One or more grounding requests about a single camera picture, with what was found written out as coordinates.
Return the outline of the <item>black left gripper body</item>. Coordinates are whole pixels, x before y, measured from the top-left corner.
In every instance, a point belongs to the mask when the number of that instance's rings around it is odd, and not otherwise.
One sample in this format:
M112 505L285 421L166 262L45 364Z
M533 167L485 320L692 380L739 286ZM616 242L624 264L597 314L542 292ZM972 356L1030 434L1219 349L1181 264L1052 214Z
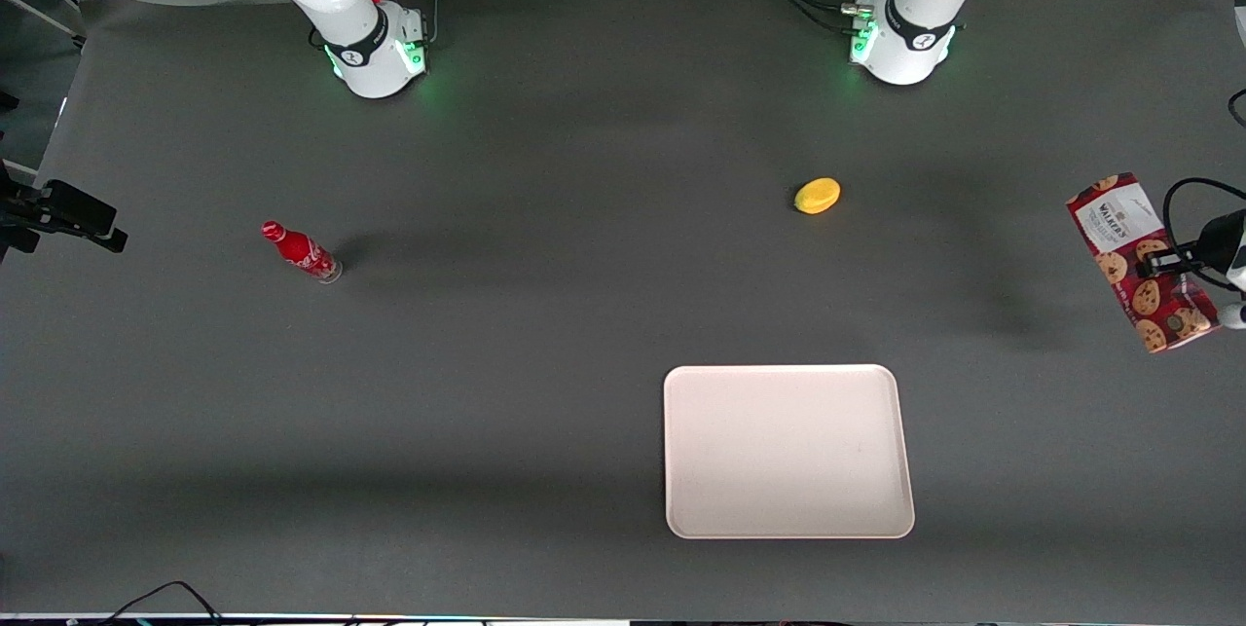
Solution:
M1202 227L1195 246L1202 279L1237 296L1219 311L1219 320L1231 330L1245 329L1245 209L1219 216Z

